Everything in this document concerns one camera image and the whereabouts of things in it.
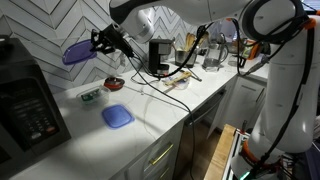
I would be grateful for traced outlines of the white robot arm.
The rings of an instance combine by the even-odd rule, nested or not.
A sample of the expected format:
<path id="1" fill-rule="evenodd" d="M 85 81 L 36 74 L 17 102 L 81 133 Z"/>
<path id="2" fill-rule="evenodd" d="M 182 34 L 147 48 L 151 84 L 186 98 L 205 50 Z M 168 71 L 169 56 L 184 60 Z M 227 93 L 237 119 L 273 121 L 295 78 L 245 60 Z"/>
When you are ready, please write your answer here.
<path id="1" fill-rule="evenodd" d="M 133 49 L 124 39 L 151 40 L 154 29 L 145 10 L 165 6 L 192 25 L 229 18 L 254 42 L 271 45 L 264 107 L 253 131 L 231 167 L 243 180 L 270 179 L 283 153 L 301 153 L 312 146 L 319 87 L 319 12 L 301 0 L 111 0 L 113 23 L 91 32 L 95 51 Z"/>

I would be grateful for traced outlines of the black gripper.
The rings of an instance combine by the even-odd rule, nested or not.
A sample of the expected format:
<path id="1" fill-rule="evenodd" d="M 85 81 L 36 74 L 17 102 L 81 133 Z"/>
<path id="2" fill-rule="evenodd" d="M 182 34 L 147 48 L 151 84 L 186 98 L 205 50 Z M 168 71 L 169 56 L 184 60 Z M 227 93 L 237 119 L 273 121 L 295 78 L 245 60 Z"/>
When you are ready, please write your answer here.
<path id="1" fill-rule="evenodd" d="M 133 49 L 113 25 L 107 26 L 102 31 L 91 30 L 91 52 L 110 54 L 119 49 L 127 57 L 133 57 Z"/>

